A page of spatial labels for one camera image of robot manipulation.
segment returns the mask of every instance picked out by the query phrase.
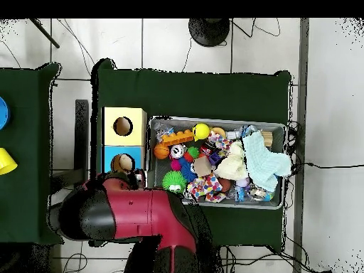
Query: green spiky ball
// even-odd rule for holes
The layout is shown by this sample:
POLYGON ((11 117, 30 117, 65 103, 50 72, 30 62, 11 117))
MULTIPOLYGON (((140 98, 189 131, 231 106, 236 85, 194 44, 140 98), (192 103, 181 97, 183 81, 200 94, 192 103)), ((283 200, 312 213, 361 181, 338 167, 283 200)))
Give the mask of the green spiky ball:
POLYGON ((180 171, 169 171, 163 177, 162 186, 165 190, 173 193, 182 193, 186 188, 187 180, 183 177, 180 171), (174 189, 171 186, 180 186, 181 189, 174 189))
POLYGON ((190 146, 187 152, 192 156, 193 159, 196 159, 200 153, 195 146, 190 146))

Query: blue box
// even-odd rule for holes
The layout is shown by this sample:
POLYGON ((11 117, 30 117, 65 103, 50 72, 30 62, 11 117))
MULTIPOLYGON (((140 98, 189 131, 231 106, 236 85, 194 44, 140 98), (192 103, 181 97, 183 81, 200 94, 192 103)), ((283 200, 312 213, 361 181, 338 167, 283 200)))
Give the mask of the blue box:
POLYGON ((113 158, 120 154, 131 156, 135 163, 135 168, 144 169, 144 146, 105 146, 105 170, 111 171, 113 158))

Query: yellow cup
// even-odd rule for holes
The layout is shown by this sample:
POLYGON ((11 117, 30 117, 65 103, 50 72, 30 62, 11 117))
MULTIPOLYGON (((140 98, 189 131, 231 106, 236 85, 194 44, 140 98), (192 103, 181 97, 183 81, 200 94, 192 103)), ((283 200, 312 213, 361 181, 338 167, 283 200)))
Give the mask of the yellow cup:
POLYGON ((0 148, 0 175, 13 171, 18 164, 10 157, 8 152, 0 148))

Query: light blue towel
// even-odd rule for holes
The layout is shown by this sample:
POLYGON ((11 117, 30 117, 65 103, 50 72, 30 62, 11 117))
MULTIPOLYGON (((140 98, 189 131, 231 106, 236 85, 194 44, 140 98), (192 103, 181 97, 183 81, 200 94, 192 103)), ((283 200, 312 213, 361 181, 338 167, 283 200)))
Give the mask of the light blue towel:
POLYGON ((247 159, 247 172, 253 183, 267 191, 275 191, 278 184, 274 176, 288 176, 291 173, 291 159, 286 154, 268 151, 260 131, 242 139, 247 159))

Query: green table cover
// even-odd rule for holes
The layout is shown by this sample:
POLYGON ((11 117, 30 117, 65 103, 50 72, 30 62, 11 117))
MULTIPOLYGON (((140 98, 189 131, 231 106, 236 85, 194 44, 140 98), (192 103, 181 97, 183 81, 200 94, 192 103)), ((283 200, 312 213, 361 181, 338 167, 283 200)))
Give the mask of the green table cover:
POLYGON ((0 69, 0 96, 11 110, 0 147, 18 164, 0 176, 0 242, 61 242, 47 225, 50 193, 50 83, 59 64, 0 69))
MULTIPOLYGON (((287 71, 260 75, 115 69, 110 59, 101 60, 94 67, 98 82, 93 94, 93 102, 98 101, 98 172, 102 107, 141 107, 149 117, 167 115, 281 124, 288 121, 291 75, 287 71)), ((215 245, 269 245, 281 251, 283 208, 201 208, 215 245)))

